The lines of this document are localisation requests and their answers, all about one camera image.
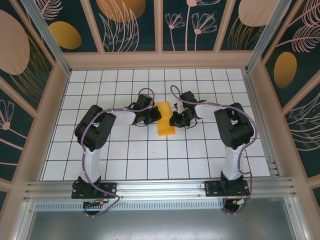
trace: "metal floor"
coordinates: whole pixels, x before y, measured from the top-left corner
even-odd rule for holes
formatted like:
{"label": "metal floor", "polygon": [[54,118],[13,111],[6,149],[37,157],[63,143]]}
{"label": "metal floor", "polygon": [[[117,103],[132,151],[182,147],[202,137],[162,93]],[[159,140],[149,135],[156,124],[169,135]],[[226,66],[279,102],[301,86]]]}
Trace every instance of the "metal floor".
{"label": "metal floor", "polygon": [[283,198],[252,199],[240,215],[221,209],[35,212],[28,240],[294,240]]}

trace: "yellow sponge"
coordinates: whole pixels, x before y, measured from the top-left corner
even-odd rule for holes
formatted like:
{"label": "yellow sponge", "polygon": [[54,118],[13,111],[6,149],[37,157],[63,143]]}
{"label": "yellow sponge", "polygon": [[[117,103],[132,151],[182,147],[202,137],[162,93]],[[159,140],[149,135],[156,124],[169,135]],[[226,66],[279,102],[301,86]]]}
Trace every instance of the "yellow sponge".
{"label": "yellow sponge", "polygon": [[172,116],[170,105],[167,101],[156,103],[155,107],[158,107],[161,113],[161,119],[156,122],[159,136],[176,134],[176,128],[170,126],[170,118]]}

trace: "vent grille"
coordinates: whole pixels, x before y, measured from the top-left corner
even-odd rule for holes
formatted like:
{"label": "vent grille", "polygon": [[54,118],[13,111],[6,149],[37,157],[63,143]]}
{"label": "vent grille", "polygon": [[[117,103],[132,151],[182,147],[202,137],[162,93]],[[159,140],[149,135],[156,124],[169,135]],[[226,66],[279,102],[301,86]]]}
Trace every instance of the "vent grille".
{"label": "vent grille", "polygon": [[[75,212],[83,211],[84,202],[38,202],[35,212]],[[95,206],[88,211],[104,210],[112,202]],[[221,199],[210,200],[163,200],[163,201],[120,201],[111,211],[137,211],[137,210],[190,210],[190,209],[221,209]]]}

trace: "floral wallpaper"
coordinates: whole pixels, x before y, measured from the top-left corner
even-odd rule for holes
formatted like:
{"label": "floral wallpaper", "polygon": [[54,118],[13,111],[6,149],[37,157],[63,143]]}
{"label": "floral wallpaper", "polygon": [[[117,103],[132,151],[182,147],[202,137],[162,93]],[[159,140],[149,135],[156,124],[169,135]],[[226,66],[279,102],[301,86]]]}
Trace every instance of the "floral wallpaper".
{"label": "floral wallpaper", "polygon": [[33,120],[0,89],[0,179],[12,181]]}
{"label": "floral wallpaper", "polygon": [[286,115],[308,178],[320,175],[320,83]]}
{"label": "floral wallpaper", "polygon": [[163,0],[163,51],[212,51],[225,0]]}
{"label": "floral wallpaper", "polygon": [[305,0],[265,64],[284,107],[320,70],[320,1]]}
{"label": "floral wallpaper", "polygon": [[105,52],[154,52],[153,0],[90,0]]}
{"label": "floral wallpaper", "polygon": [[277,3],[278,0],[236,0],[220,50],[253,50]]}
{"label": "floral wallpaper", "polygon": [[320,208],[320,186],[312,189],[316,202]]}
{"label": "floral wallpaper", "polygon": [[0,2],[0,77],[34,109],[52,65],[8,0]]}
{"label": "floral wallpaper", "polygon": [[261,57],[264,59],[265,55],[267,54],[267,52],[269,51],[271,44],[274,42],[274,39],[276,38],[276,36],[278,35],[280,29],[283,27],[288,15],[290,14],[292,8],[294,7],[294,5],[297,3],[297,0],[291,0],[291,3],[289,5],[289,8],[287,9],[287,11],[284,13],[284,17],[282,18],[280,24],[278,25],[277,29],[275,30],[272,38],[270,39],[268,45],[265,47]]}
{"label": "floral wallpaper", "polygon": [[34,0],[64,53],[97,52],[80,0]]}
{"label": "floral wallpaper", "polygon": [[7,196],[7,193],[5,191],[0,191],[0,214],[1,214],[1,209],[5,203],[6,196]]}

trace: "white grid mat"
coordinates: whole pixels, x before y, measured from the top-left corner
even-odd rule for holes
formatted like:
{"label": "white grid mat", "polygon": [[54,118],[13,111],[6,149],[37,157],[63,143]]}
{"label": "white grid mat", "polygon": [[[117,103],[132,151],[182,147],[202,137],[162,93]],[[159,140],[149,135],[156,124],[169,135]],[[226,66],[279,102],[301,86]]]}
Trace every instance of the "white grid mat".
{"label": "white grid mat", "polygon": [[[173,111],[172,84],[182,93],[193,92],[197,100],[238,102],[254,119],[240,69],[73,71],[40,180],[77,179],[82,149],[74,130],[91,105],[123,108],[138,99],[140,89],[149,87],[155,92],[155,102],[169,102]],[[258,139],[245,152],[243,171],[250,164],[254,177],[270,176],[264,156]],[[196,127],[176,128],[170,136],[158,136],[155,123],[114,126],[101,150],[100,173],[103,180],[219,178],[224,157],[225,146],[215,122],[199,120]]]}

